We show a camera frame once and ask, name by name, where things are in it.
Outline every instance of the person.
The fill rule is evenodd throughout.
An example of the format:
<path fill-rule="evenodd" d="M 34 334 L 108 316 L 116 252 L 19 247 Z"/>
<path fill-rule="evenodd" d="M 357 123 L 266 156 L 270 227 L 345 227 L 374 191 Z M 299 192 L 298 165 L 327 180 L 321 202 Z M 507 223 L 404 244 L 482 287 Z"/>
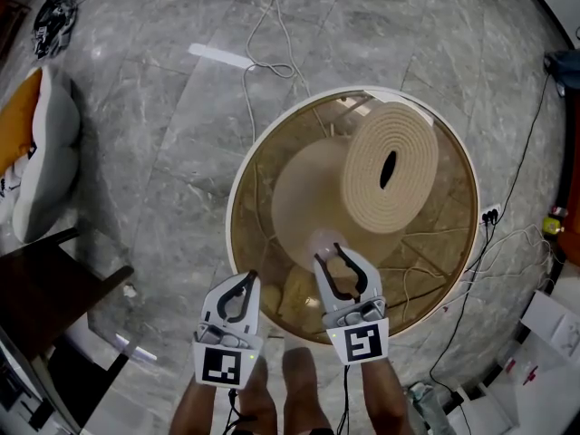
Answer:
<path fill-rule="evenodd" d="M 387 358 L 364 362 L 364 402 L 377 435 L 412 435 L 407 401 Z M 333 435 L 318 401 L 314 358 L 296 339 L 286 337 L 282 371 L 287 390 L 284 405 L 285 435 Z M 239 391 L 240 412 L 254 416 L 240 422 L 234 435 L 276 435 L 276 406 L 267 388 L 266 360 L 260 356 L 246 388 Z M 211 432 L 216 387 L 191 380 L 173 417 L 169 435 L 206 435 Z"/>

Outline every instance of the white bean bag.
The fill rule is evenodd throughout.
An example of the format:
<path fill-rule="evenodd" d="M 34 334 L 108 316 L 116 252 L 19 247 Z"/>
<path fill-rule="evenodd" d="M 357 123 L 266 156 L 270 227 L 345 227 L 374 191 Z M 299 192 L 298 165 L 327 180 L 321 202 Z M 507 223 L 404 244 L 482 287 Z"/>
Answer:
<path fill-rule="evenodd" d="M 36 152 L 24 169 L 14 205 L 14 234 L 23 243 L 42 237 L 56 222 L 79 167 L 73 144 L 80 115 L 71 98 L 71 80 L 53 66 L 44 66 L 34 111 Z"/>

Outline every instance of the black and white square marker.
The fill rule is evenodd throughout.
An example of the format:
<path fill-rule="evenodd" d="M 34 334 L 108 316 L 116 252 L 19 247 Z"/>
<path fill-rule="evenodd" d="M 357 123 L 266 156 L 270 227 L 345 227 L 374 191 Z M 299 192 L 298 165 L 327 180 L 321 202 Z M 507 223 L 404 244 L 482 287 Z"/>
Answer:
<path fill-rule="evenodd" d="M 348 361 L 360 361 L 382 355 L 379 325 L 363 325 L 344 331 Z"/>
<path fill-rule="evenodd" d="M 203 380 L 225 385 L 239 385 L 241 362 L 241 352 L 206 348 Z"/>

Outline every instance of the gray tile floor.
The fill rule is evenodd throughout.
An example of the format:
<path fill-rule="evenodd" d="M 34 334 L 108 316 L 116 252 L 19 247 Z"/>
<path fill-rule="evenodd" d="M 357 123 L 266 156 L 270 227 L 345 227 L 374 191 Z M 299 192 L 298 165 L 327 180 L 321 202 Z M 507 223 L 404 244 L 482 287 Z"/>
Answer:
<path fill-rule="evenodd" d="M 38 10 L 44 0 L 33 0 Z M 156 362 L 131 362 L 116 388 L 167 430 L 192 374 L 189 344 L 212 282 L 227 274 L 224 216 L 230 185 L 251 144 L 240 70 L 188 53 L 192 43 L 244 55 L 247 35 L 267 0 L 88 0 L 70 47 L 53 62 L 75 82 L 82 112 L 78 186 L 57 227 L 78 223 L 74 256 L 103 275 L 123 262 L 138 295 L 114 292 L 90 315 L 93 330 L 140 337 Z M 403 89 L 442 113 L 466 142 L 481 205 L 507 196 L 544 82 L 542 55 L 566 48 L 534 0 L 280 0 L 295 59 L 313 93 L 348 84 Z M 4 104 L 37 65 L 29 17 L 0 76 Z M 274 17 L 257 34 L 254 53 L 286 62 Z M 261 131 L 305 97 L 299 81 L 270 72 L 248 75 Z M 563 154 L 565 112 L 552 81 L 523 170 L 497 238 L 541 222 L 553 202 Z M 0 227 L 0 251 L 17 246 Z M 486 279 L 471 290 L 458 335 L 435 374 L 466 382 L 488 367 L 517 325 L 541 267 L 537 251 L 512 239 Z M 403 384 L 428 375 L 449 339 L 460 302 L 439 310 L 391 341 Z M 271 390 L 284 398 L 282 342 L 270 339 Z M 332 350 L 316 350 L 323 405 L 333 424 L 342 404 L 341 366 Z M 360 382 L 351 377 L 351 394 Z M 366 433 L 361 399 L 353 433 Z M 216 430 L 227 403 L 220 393 Z"/>

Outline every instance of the orange pillow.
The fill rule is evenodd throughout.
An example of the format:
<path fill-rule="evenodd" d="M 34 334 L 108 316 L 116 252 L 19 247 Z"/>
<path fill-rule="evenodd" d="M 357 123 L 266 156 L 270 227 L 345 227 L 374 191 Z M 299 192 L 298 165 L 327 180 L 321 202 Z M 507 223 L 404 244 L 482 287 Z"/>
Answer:
<path fill-rule="evenodd" d="M 33 117 L 42 79 L 43 72 L 36 70 L 0 111 L 0 176 L 33 144 Z"/>

